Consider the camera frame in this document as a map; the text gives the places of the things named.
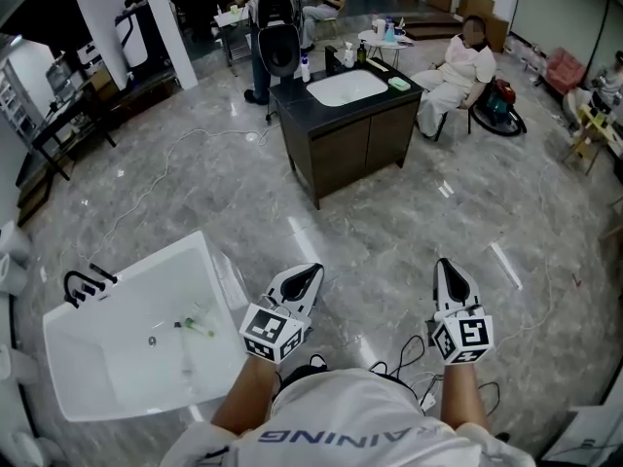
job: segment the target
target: green soap dish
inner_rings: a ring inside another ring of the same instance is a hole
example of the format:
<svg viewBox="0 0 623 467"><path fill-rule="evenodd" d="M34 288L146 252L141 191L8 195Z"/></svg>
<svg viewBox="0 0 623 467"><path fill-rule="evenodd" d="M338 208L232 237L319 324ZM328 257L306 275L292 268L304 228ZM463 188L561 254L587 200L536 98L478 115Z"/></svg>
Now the green soap dish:
<svg viewBox="0 0 623 467"><path fill-rule="evenodd" d="M400 91L405 91L411 88L411 85L409 85L406 81L401 80L397 76L390 78L388 83L392 85L395 89Z"/></svg>

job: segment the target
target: woman sitting on chair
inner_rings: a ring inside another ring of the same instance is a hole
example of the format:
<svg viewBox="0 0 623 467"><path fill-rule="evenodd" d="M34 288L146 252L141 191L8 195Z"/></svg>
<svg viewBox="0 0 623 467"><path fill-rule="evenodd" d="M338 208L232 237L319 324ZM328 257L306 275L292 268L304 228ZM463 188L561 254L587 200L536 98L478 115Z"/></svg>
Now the woman sitting on chair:
<svg viewBox="0 0 623 467"><path fill-rule="evenodd" d="M315 38L315 24L319 20L336 18L338 11L344 7L347 0L321 0L322 4L317 7L307 6L303 8L305 25L301 37L301 52L306 53L313 50L313 39Z"/></svg>
<svg viewBox="0 0 623 467"><path fill-rule="evenodd" d="M426 138L436 135L448 111L469 109L492 80L496 64L486 36L483 19L469 16L462 34L450 41L444 60L411 77L426 90L418 111L418 125Z"/></svg>

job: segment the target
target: pink armchair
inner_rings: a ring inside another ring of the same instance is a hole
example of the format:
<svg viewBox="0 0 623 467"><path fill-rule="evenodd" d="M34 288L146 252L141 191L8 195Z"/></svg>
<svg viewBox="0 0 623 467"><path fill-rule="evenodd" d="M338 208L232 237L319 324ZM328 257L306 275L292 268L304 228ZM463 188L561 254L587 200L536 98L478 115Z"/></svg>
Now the pink armchair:
<svg viewBox="0 0 623 467"><path fill-rule="evenodd" d="M586 66L573 55L565 49L556 49L547 62L545 81L560 95L565 95L580 84L585 73Z"/></svg>

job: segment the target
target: sink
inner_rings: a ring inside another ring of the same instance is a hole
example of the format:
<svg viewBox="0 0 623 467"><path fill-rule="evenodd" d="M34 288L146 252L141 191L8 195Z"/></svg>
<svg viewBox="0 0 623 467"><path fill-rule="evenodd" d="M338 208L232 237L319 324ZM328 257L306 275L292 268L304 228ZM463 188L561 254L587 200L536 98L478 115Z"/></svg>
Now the sink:
<svg viewBox="0 0 623 467"><path fill-rule="evenodd" d="M387 91L387 83L369 71L357 70L308 85L308 92L327 107L350 104Z"/></svg>
<svg viewBox="0 0 623 467"><path fill-rule="evenodd" d="M246 359L235 318L248 296L232 262L196 232L116 275L78 309L44 316L65 418L160 413L227 394ZM174 327L187 317L200 329Z"/></svg>

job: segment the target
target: black faucet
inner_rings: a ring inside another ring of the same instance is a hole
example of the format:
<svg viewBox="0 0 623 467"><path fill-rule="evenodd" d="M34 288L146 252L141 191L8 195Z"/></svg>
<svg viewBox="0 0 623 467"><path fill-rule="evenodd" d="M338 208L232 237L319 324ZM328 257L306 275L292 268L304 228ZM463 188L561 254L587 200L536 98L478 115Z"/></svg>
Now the black faucet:
<svg viewBox="0 0 623 467"><path fill-rule="evenodd" d="M344 66L340 60L335 57L338 51L335 47L330 45L324 48L324 68L327 71L327 76L334 76L344 72Z"/></svg>
<svg viewBox="0 0 623 467"><path fill-rule="evenodd" d="M116 276L111 275L110 273L108 273L107 271L104 271L103 269L101 269L100 267L98 267L97 265L94 265L93 263L91 263L89 265L89 268L92 269L93 271L99 273L101 276L103 276L104 278L110 280L113 284L116 284L118 282L118 279ZM65 279L63 281L63 286L65 288L65 300L70 303L71 305L73 305L74 307L78 307L78 300L80 301L84 301L87 297L84 295L83 292L78 291L76 289L74 289L73 291L69 291L69 280L71 279L72 276L78 277L81 280L83 280L83 284L82 284L82 290L84 292L86 292L87 294L93 296L95 294L95 289L93 289L89 284L95 286L97 289L99 289L100 292L103 292L104 289L106 288L106 284L103 282L98 282L97 280L93 280L90 277L87 277L86 275L80 273L79 271L75 271L72 270L70 272L68 272L65 275Z"/></svg>

